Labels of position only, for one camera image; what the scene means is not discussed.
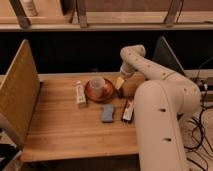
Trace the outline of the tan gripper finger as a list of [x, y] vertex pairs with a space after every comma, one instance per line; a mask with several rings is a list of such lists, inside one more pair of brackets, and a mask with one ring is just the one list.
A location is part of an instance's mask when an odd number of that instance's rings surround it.
[[122, 77], [118, 77], [116, 80], [115, 89], [119, 90], [124, 83], [125, 83], [125, 80]]

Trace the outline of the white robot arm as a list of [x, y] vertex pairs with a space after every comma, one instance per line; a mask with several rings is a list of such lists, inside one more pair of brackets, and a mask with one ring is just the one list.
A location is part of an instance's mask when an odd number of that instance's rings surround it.
[[189, 171], [180, 129], [200, 107], [201, 93], [189, 78], [145, 58], [142, 45], [121, 49], [120, 88], [135, 72], [147, 80], [134, 95], [141, 171]]

